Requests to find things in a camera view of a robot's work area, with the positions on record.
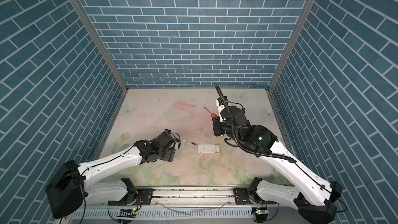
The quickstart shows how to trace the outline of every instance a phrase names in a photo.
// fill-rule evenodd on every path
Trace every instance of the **butterfly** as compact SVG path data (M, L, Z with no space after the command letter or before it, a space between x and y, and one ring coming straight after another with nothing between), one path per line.
M244 101L248 100L247 96L246 96L246 92L243 92L242 95L238 94L238 93L234 93L234 96L238 99L242 99Z
M264 117L274 118L273 111L268 112L268 110L263 107L263 111L262 112L264 114Z
M138 107L133 107L133 108L129 108L129 105L124 105L122 107L122 113L127 114L127 116L130 116L133 112L135 112L137 110Z

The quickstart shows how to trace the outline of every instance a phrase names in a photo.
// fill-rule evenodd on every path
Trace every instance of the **screwdriver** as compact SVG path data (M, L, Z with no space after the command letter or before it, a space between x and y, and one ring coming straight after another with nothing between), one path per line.
M212 118L217 117L217 115L215 113L211 113L206 107L204 107L204 108L211 114Z

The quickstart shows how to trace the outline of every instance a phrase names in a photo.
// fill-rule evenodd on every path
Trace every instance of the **brick wallpaper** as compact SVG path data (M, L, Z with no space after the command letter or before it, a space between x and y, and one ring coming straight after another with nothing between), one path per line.
M91 160L120 98L67 0L0 0L0 223L53 221L48 179Z
M268 87L305 0L81 0L129 87Z
M300 160L343 183L336 223L398 222L397 33L398 0L316 0L274 91Z

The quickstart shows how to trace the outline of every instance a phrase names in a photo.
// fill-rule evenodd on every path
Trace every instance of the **brick wall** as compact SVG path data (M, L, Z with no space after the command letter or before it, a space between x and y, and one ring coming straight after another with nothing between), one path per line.
M129 87L267 87L305 0L81 0Z
M344 186L336 223L398 222L397 33L398 0L316 0L274 91L300 160Z
M67 0L0 0L0 59L0 223L47 223L48 179L92 158L121 90Z

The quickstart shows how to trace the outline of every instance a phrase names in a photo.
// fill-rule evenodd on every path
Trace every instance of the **floral tabletop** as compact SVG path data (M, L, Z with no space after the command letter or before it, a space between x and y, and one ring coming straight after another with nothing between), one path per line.
M279 139L281 133L264 89L222 89L233 102L246 107L251 124L263 125ZM100 157L122 151L134 142L170 129L181 136L172 162L158 160L130 167L104 181L129 177L136 186L246 185L254 177L290 184L271 165L215 137L207 107L217 114L215 89L130 89ZM219 144L219 154L198 153L197 144Z

